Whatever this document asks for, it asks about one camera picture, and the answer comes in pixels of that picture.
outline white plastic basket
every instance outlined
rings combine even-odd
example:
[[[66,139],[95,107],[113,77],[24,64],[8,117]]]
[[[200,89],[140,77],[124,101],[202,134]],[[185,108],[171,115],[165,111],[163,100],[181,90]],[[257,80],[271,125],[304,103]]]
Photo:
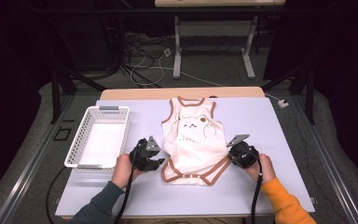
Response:
[[[79,171],[109,171],[125,147],[130,109],[126,106],[91,106],[81,120],[65,159]]]

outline wooden desk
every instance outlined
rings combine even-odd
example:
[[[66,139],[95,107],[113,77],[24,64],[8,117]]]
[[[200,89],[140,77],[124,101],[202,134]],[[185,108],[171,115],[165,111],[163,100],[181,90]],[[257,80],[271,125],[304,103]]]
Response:
[[[276,7],[285,0],[156,0],[156,7]],[[251,21],[180,21],[175,17],[175,61],[173,78],[179,78],[182,65],[180,38],[182,35],[236,35],[246,36],[241,56],[249,79],[255,79],[255,71],[249,57],[258,18]]]
[[[283,185],[307,211],[315,211],[271,102],[258,87],[107,90],[96,105],[129,107],[131,126],[124,152],[130,153],[139,139],[149,135],[163,147],[160,125],[170,114],[168,99],[175,96],[219,97],[211,99],[216,102],[213,117],[225,125],[227,141],[235,134],[250,134],[246,142],[260,153],[268,154]],[[169,155],[161,150],[154,159],[159,158],[168,159]],[[87,173],[73,169],[56,216],[72,217],[102,190],[111,175],[111,172]],[[251,214],[254,192],[255,182],[233,164],[211,187],[167,184],[161,179],[160,167],[133,182],[123,217],[246,217]],[[113,214],[118,213],[122,199],[117,201]],[[264,194],[257,201],[256,213],[272,215]]]

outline orange sweatshirt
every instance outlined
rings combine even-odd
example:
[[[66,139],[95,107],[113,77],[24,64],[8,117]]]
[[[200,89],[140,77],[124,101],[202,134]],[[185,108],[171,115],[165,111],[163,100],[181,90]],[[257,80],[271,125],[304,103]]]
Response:
[[[274,178],[261,186],[272,205],[277,224],[316,223],[310,214],[304,210],[298,199],[289,194],[278,178]]]

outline sleeve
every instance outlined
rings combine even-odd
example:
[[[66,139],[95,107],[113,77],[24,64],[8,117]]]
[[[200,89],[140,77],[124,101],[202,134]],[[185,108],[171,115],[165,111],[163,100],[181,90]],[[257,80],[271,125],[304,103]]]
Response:
[[[304,210],[298,199],[287,192],[278,178],[264,184],[261,190],[271,202],[277,224],[316,223],[310,214]]]
[[[95,195],[89,204],[84,205],[67,223],[109,223],[112,221],[112,209],[118,197],[124,191],[108,181],[103,190]]]

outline baby bodysuit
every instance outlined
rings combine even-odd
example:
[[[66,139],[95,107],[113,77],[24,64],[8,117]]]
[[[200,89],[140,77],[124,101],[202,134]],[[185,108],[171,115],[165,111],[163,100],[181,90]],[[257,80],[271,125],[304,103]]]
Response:
[[[170,105],[170,116],[161,122],[163,148],[171,156],[162,168],[162,179],[172,184],[213,185],[230,163],[224,127],[213,120],[216,103],[177,97]]]

